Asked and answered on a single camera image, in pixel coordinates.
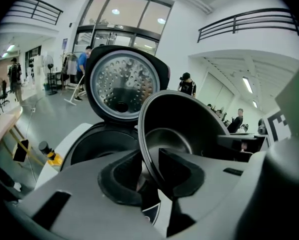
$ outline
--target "balcony railing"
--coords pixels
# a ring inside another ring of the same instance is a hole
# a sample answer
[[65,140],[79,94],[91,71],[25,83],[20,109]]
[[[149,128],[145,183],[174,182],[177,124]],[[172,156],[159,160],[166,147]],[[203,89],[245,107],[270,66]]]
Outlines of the balcony railing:
[[42,0],[17,0],[6,16],[24,17],[56,25],[63,11]]
[[289,30],[297,32],[299,36],[299,23],[290,10],[266,8],[239,13],[204,26],[198,30],[197,42],[224,33],[235,34],[237,31],[251,29]]

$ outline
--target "ceiling light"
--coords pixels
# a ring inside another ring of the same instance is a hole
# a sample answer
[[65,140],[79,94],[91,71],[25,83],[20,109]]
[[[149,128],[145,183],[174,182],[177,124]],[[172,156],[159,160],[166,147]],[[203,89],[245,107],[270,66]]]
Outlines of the ceiling light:
[[8,48],[7,48],[7,51],[9,52],[9,51],[11,51],[13,48],[14,48],[14,44],[11,44]]
[[163,18],[158,18],[158,19],[157,19],[157,22],[158,22],[159,24],[165,24],[165,23],[166,23],[166,20],[163,19]]
[[111,12],[116,15],[120,14],[120,11],[118,9],[113,9],[111,10]]
[[250,86],[250,82],[249,82],[249,80],[248,80],[246,77],[243,77],[243,81],[244,81],[244,83],[245,83],[245,85],[246,85],[248,91],[252,94],[253,91],[252,91],[252,88],[251,88],[251,86]]

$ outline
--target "inner lid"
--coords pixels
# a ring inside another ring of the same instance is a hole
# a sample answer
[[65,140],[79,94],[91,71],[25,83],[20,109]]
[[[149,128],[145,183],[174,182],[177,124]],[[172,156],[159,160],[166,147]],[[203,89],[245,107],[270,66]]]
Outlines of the inner lid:
[[160,90],[154,66],[130,50],[103,56],[93,67],[89,84],[95,102],[105,114],[129,121],[137,120],[144,101]]

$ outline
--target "black jacket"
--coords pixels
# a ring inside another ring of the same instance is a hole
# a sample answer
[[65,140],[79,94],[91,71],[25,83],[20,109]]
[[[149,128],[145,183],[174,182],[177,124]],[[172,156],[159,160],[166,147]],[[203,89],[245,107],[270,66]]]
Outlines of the black jacket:
[[233,119],[231,124],[227,127],[229,133],[230,134],[236,133],[242,123],[243,123],[243,116],[238,116],[235,119]]

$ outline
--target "man in blue shirt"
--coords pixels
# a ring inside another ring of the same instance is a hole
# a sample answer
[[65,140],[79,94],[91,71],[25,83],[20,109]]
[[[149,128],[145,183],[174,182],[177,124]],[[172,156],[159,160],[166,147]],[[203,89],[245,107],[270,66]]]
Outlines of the man in blue shirt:
[[[82,77],[85,75],[85,68],[86,68],[86,61],[88,60],[88,57],[90,56],[92,51],[91,46],[87,46],[85,49],[85,52],[82,52],[81,55],[78,58],[77,61],[77,72],[76,72],[76,78],[77,78],[77,84],[80,82],[80,86],[84,84],[84,79]],[[75,93],[75,100],[78,102],[81,102],[82,99],[79,97],[80,93],[80,86],[77,88]]]

